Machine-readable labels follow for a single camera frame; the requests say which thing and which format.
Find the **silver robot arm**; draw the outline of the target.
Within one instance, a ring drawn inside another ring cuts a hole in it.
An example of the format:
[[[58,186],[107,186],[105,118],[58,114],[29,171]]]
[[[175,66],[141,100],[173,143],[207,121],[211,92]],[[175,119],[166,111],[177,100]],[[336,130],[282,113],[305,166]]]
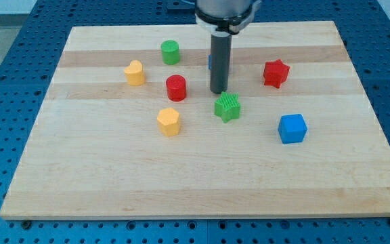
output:
[[[210,90],[228,89],[232,37],[255,18],[261,0],[196,0],[196,23],[211,34]]]

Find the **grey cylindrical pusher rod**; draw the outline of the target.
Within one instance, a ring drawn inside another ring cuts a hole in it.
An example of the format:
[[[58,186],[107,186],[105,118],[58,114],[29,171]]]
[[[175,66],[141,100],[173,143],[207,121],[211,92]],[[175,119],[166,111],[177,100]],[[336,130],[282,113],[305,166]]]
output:
[[[214,94],[220,94],[228,88],[231,45],[232,36],[228,33],[220,37],[211,36],[210,90]]]

